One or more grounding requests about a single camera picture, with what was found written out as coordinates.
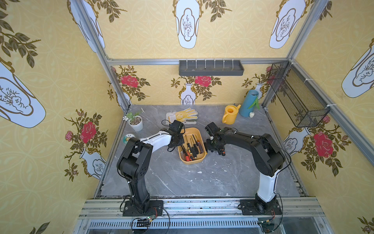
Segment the yellow plastic storage box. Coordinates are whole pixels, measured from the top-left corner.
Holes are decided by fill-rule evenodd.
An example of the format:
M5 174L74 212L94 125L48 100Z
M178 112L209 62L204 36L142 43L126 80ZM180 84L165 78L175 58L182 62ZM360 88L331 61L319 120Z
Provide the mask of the yellow plastic storage box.
M178 149L180 160L186 165L201 163L205 159L207 152L205 150L200 131L197 128L191 127L191 128L186 128L185 130L182 131L182 133L183 133L183 138L184 138L183 146L186 148L186 150L190 152L191 156L193 157L193 161L185 161L182 148L181 146L178 146L177 149ZM198 146L195 142L196 136L199 137L199 140L202 144L202 147L204 150L203 154L199 153Z

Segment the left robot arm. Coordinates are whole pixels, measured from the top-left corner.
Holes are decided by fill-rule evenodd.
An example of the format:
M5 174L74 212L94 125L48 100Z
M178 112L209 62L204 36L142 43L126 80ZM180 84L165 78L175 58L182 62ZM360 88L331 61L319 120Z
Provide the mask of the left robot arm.
M164 146L175 149L184 143L182 133L184 129L182 122L174 121L168 129L161 129L154 135L129 139L117 162L117 171L126 179L130 190L128 201L120 206L123 209L123 216L162 215L164 202L151 200L145 175L153 152Z

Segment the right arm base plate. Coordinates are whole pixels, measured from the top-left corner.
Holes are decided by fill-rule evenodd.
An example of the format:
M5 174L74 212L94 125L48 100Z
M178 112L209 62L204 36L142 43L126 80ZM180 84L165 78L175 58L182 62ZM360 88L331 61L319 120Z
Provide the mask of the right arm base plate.
M263 202L256 199L242 199L237 207L243 215L282 215L283 211L279 202L275 199Z

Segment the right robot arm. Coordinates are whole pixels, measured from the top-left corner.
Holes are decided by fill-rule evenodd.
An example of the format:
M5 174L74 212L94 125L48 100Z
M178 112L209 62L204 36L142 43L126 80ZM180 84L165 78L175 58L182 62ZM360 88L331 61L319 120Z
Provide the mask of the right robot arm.
M229 127L221 129L213 122L208 124L205 130L210 136L205 143L207 151L225 156L225 146L234 145L252 154L255 166L260 172L255 201L260 205L269 206L276 199L276 180L285 162L281 148L272 136L245 134Z

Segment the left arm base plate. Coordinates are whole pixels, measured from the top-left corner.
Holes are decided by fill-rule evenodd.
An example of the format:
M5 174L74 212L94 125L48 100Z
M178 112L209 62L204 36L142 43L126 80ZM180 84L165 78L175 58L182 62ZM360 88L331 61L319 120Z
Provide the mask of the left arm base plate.
M150 200L144 205L136 204L134 201L129 200L124 203L120 209L123 216L150 216L155 215L156 217L161 216L163 213L164 202L162 200Z

